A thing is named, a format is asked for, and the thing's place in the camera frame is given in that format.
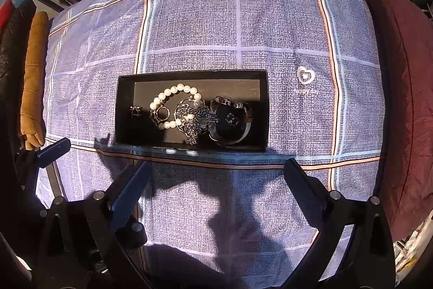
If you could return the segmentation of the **purple patterned bedspread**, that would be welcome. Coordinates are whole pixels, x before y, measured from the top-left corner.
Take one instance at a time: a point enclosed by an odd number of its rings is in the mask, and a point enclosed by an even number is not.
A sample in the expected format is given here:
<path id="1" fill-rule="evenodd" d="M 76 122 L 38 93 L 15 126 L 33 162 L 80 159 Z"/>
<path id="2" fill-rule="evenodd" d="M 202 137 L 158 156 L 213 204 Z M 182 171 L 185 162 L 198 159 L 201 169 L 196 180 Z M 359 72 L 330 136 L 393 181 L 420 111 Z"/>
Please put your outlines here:
<path id="1" fill-rule="evenodd" d="M 115 141 L 120 76 L 202 70 L 266 71 L 264 153 Z M 57 162 L 70 201 L 151 162 L 139 215 L 156 274 L 281 285 L 316 236 L 284 181 L 289 158 L 349 199 L 373 193 L 385 100 L 365 0 L 82 0 L 53 19 L 45 72 L 48 140 L 72 143 Z"/>

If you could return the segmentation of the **black rectangular jewelry tray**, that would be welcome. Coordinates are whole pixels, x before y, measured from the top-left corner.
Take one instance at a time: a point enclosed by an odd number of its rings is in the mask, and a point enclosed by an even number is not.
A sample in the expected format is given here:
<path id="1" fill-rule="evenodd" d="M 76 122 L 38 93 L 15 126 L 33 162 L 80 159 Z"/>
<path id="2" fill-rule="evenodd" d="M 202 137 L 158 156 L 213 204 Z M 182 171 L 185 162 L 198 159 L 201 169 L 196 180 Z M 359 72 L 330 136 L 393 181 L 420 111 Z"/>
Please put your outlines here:
<path id="1" fill-rule="evenodd" d="M 220 146 L 209 137 L 216 96 L 246 102 L 253 122 L 247 137 Z M 132 117 L 131 106 L 142 115 Z M 207 70 L 121 76 L 117 84 L 115 139 L 136 147 L 264 152 L 269 134 L 269 90 L 264 70 Z"/>

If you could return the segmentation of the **red jacket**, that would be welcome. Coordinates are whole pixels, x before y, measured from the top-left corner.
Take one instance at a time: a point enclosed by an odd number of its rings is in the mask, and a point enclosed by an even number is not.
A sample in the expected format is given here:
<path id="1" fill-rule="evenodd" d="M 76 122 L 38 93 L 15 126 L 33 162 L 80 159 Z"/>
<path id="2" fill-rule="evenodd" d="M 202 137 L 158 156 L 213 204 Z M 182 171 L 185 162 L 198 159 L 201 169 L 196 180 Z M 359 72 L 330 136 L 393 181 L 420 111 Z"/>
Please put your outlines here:
<path id="1" fill-rule="evenodd" d="M 15 6 L 11 0 L 6 0 L 0 9 L 0 37 L 2 37 L 4 30 L 11 18 L 13 12 L 15 11 Z"/>

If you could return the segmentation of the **gold filigree pendant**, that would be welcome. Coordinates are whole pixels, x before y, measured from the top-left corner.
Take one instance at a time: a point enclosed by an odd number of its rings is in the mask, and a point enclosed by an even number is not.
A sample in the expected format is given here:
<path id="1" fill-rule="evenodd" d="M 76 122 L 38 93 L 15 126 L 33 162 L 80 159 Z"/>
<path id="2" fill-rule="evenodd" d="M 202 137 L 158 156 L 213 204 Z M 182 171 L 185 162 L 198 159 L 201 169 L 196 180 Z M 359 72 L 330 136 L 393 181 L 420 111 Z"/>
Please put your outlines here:
<path id="1" fill-rule="evenodd" d="M 131 106 L 129 108 L 129 112 L 132 117 L 140 117 L 142 115 L 142 107 L 141 106 Z"/>

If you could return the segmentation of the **dark red pillow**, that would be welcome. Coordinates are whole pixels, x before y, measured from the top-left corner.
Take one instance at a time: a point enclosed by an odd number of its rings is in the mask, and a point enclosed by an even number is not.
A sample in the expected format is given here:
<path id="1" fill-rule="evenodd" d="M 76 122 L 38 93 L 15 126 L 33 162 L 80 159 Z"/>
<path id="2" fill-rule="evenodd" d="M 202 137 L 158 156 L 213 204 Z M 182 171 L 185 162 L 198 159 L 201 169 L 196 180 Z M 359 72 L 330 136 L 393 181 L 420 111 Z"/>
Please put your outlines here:
<path id="1" fill-rule="evenodd" d="M 384 70 L 379 197 L 394 241 L 432 211 L 432 21 L 409 0 L 366 0 Z"/>

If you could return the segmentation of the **rose gold wristwatch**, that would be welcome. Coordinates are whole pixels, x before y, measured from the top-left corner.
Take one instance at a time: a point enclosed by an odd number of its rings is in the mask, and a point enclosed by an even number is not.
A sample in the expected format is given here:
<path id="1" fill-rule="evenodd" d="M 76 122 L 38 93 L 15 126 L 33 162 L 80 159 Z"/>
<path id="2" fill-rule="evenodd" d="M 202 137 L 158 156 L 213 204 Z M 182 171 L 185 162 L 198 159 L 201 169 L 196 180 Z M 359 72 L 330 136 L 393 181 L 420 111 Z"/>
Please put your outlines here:
<path id="1" fill-rule="evenodd" d="M 242 142 L 250 132 L 253 116 L 251 106 L 239 100 L 216 96 L 210 104 L 217 123 L 210 129 L 209 137 L 220 146 Z"/>

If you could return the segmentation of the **black quilted jacket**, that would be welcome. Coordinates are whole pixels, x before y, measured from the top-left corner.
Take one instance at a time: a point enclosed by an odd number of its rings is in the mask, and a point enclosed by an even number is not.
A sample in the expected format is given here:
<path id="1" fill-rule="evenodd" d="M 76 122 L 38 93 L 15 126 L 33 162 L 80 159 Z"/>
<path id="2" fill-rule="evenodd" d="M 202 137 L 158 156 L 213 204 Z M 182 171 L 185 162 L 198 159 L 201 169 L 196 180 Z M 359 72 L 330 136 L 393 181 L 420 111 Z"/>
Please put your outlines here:
<path id="1" fill-rule="evenodd" d="M 8 134 L 18 138 L 19 104 L 24 81 L 24 61 L 36 6 L 24 0 L 14 9 L 1 36 L 1 107 L 5 108 Z"/>

